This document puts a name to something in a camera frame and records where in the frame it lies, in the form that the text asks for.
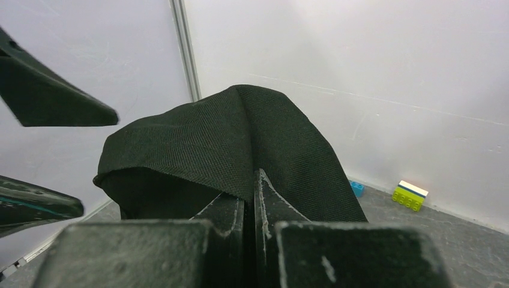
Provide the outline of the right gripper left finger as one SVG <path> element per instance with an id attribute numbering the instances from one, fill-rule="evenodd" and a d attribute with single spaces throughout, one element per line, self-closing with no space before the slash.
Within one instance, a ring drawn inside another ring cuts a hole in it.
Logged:
<path id="1" fill-rule="evenodd" d="M 72 224 L 34 287 L 242 286 L 244 202 L 220 194 L 189 220 Z"/>

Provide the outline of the black backpack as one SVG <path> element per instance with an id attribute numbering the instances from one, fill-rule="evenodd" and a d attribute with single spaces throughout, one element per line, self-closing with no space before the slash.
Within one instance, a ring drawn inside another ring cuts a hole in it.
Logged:
<path id="1" fill-rule="evenodd" d="M 94 184 L 131 219 L 187 218 L 220 193 L 253 200 L 264 170 L 312 221 L 365 222 L 330 143 L 283 93 L 233 85 L 105 141 Z"/>

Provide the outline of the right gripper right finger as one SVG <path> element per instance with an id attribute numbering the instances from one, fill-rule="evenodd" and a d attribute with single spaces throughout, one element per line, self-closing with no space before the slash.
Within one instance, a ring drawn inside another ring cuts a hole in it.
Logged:
<path id="1" fill-rule="evenodd" d="M 254 174 L 259 287 L 450 287 L 425 233 L 398 224 L 311 221 Z"/>

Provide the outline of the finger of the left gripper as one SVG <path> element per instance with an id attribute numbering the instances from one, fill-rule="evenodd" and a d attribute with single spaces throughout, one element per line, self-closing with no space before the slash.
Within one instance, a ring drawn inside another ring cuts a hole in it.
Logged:
<path id="1" fill-rule="evenodd" d="M 117 112 L 75 87 L 1 31 L 1 98 L 24 127 L 104 127 Z"/>
<path id="2" fill-rule="evenodd" d="M 73 196 L 1 176 L 1 237 L 45 224 L 79 218 L 82 202 Z"/>

